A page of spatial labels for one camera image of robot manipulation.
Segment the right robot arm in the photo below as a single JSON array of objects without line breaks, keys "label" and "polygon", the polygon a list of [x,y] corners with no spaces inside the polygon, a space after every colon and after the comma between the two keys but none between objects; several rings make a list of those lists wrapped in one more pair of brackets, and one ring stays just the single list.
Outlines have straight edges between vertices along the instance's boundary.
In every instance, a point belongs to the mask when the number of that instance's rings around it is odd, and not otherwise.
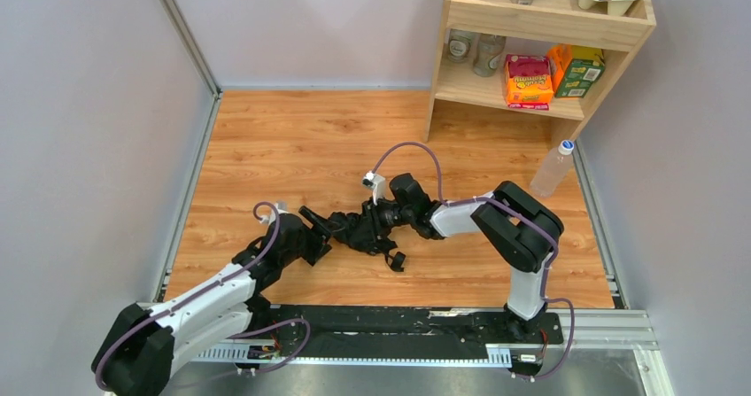
[{"label": "right robot arm", "polygon": [[479,197],[432,200],[410,175],[386,181],[368,172],[363,185],[372,192],[364,203],[365,223],[377,252],[395,248],[391,229],[410,226],[420,237],[441,240],[481,233],[511,268],[511,290],[504,306],[507,332],[516,341],[540,330],[546,311],[548,270],[559,251],[561,220],[510,181]]}]

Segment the black folding umbrella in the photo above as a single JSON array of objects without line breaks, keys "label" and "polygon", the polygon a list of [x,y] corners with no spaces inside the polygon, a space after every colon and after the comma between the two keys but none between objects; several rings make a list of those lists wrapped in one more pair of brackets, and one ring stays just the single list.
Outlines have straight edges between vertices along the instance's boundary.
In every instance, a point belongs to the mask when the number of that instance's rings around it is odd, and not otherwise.
[{"label": "black folding umbrella", "polygon": [[[332,228],[332,236],[339,243],[347,245],[354,251],[364,252],[368,255],[382,254],[384,262],[393,272],[404,271],[406,255],[399,251],[394,254],[391,253],[392,250],[398,248],[396,242],[391,240],[391,243],[386,241],[384,244],[374,244],[365,237],[362,212],[360,214],[334,212],[329,216],[328,221]],[[396,227],[404,225],[406,225],[406,222],[399,217],[399,225]]]}]

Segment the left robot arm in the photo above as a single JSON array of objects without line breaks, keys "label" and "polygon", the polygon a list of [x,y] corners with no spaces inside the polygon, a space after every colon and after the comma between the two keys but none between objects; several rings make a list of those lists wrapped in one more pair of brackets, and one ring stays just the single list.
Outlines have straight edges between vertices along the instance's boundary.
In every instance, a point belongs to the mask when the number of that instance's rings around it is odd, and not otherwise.
[{"label": "left robot arm", "polygon": [[333,225],[306,207],[271,205],[267,233],[216,275],[167,302],[132,303],[114,320],[91,364],[96,385],[117,395],[158,395],[198,354],[249,329],[249,302],[298,259],[314,265],[331,248]]}]

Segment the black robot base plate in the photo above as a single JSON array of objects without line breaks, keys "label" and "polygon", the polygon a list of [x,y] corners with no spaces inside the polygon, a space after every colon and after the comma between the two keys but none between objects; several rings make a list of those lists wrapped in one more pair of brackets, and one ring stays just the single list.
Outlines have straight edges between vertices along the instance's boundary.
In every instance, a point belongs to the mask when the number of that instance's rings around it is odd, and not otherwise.
[{"label": "black robot base plate", "polygon": [[559,316],[545,313],[523,325],[505,310],[304,306],[271,307],[252,320],[252,330],[302,318],[274,335],[288,355],[303,343],[303,357],[416,361],[480,360],[488,345],[559,345],[566,338]]}]

